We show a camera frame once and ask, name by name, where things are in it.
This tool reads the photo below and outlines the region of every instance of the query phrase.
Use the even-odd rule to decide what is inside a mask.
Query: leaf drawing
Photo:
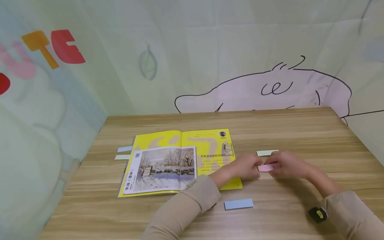
[[[139,59],[140,72],[145,79],[153,80],[157,74],[157,61],[152,51],[149,49],[145,50]]]

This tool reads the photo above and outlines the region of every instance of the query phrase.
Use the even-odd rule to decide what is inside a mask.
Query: open book
[[[137,135],[118,197],[171,194],[235,160],[228,129]],[[221,190],[242,189],[240,178]]]

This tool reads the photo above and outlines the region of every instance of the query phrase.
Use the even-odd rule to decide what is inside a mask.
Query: cartoon character face
[[[279,63],[271,71],[228,80],[202,95],[179,96],[175,106],[181,113],[330,106],[344,117],[351,95],[335,77]]]

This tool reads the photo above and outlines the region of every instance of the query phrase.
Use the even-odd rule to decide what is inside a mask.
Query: fabric backdrop
[[[0,238],[38,235],[107,115],[330,106],[384,162],[382,0],[3,0],[0,20]]]

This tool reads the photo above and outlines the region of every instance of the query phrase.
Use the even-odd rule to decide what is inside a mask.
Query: red letter
[[[0,95],[5,93],[10,86],[11,82],[9,81],[9,78],[3,73],[0,73]]]
[[[74,45],[68,46],[67,44],[67,42],[74,41],[69,30],[52,31],[51,41],[53,50],[63,62],[70,64],[85,63],[85,59],[79,52],[79,49]]]
[[[13,48],[21,56],[22,62],[17,62],[0,44],[0,61],[2,61],[8,71],[12,72],[17,78],[28,80],[36,75],[36,65],[28,56],[27,51],[23,48],[22,43],[14,41]]]
[[[40,50],[40,52],[43,54],[45,60],[48,62],[49,66],[52,69],[59,67],[59,65],[57,64],[55,59],[48,52],[48,50],[45,48],[45,46],[49,44],[49,40],[45,36],[43,31],[38,30],[38,31],[34,31],[32,33],[28,33],[26,35],[23,35],[22,40],[25,42],[25,44],[27,45],[29,50],[31,50],[31,51]]]

